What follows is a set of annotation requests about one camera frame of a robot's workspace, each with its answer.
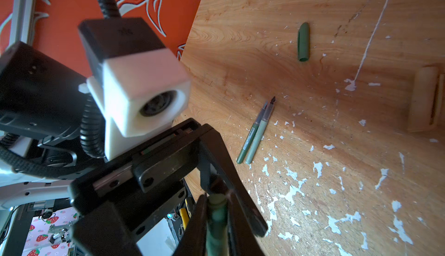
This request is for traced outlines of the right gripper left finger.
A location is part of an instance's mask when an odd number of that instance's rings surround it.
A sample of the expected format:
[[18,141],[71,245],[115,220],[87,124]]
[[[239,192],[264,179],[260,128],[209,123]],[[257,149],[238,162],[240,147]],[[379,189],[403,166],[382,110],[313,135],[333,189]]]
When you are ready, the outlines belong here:
[[207,232],[207,196],[200,195],[174,256],[205,256]]

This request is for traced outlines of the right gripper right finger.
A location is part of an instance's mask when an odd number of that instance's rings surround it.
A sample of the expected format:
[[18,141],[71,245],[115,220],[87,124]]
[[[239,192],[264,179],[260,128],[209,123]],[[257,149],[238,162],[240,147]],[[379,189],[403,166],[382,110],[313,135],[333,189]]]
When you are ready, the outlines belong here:
[[249,207],[236,193],[228,193],[228,253],[230,256],[264,256],[256,235],[257,210]]

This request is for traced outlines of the light green pen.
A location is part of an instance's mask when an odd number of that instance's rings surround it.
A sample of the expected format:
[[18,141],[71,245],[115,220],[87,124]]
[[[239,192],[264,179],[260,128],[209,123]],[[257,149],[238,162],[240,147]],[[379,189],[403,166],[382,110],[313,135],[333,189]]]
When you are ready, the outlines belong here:
[[257,122],[257,128],[256,128],[256,132],[253,136],[250,148],[248,150],[248,153],[246,155],[246,164],[251,164],[253,161],[253,158],[256,154],[256,151],[258,149],[258,146],[261,142],[261,139],[264,135],[265,129],[267,127],[267,124],[269,122],[269,119],[271,117],[271,113],[274,109],[275,106],[275,101],[276,101],[276,97],[273,97],[272,100],[267,103],[265,109],[263,110],[262,116],[260,118],[260,121]]

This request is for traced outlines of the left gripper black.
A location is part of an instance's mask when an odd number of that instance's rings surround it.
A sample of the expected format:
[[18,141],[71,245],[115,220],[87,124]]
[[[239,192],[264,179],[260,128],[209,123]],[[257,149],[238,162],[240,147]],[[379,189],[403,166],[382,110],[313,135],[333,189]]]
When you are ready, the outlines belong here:
[[188,119],[75,179],[79,214],[72,239],[88,256],[138,256],[137,242],[187,197],[183,179],[198,166],[207,193],[234,192],[253,233],[268,225],[244,187],[221,134]]

